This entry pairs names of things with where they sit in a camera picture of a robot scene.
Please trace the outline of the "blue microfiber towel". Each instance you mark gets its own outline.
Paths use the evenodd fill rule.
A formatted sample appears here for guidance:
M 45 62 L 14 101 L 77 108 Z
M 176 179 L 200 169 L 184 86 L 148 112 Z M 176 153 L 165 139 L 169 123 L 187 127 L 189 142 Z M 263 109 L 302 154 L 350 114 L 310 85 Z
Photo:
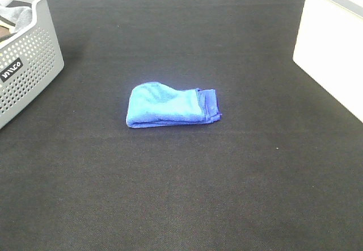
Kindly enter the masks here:
M 214 89 L 176 90 L 147 82 L 132 90 L 126 124 L 130 128 L 199 125 L 219 121 L 221 116 Z

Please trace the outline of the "white plastic storage crate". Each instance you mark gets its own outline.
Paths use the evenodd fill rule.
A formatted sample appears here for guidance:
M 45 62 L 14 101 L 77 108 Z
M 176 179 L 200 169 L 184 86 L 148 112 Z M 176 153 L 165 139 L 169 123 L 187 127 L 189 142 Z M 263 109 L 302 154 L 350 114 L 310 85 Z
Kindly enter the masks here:
M 293 61 L 362 120 L 362 0 L 305 0 Z

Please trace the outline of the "grey perforated laundry basket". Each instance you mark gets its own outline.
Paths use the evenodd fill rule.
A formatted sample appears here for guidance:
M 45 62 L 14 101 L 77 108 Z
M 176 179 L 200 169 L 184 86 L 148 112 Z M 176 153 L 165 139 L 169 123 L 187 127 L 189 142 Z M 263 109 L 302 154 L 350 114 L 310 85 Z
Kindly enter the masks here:
M 30 104 L 58 75 L 64 60 L 47 0 L 31 4 L 32 22 L 1 43 L 1 126 Z

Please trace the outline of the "black table cover mat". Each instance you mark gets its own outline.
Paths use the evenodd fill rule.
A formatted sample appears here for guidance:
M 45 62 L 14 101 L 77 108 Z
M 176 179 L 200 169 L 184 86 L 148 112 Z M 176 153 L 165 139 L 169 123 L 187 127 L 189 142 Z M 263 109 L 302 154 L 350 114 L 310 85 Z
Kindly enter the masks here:
M 1 129 L 2 250 L 361 250 L 362 123 L 292 60 L 304 0 L 48 0 L 65 66 Z M 130 128 L 132 90 L 221 119 Z

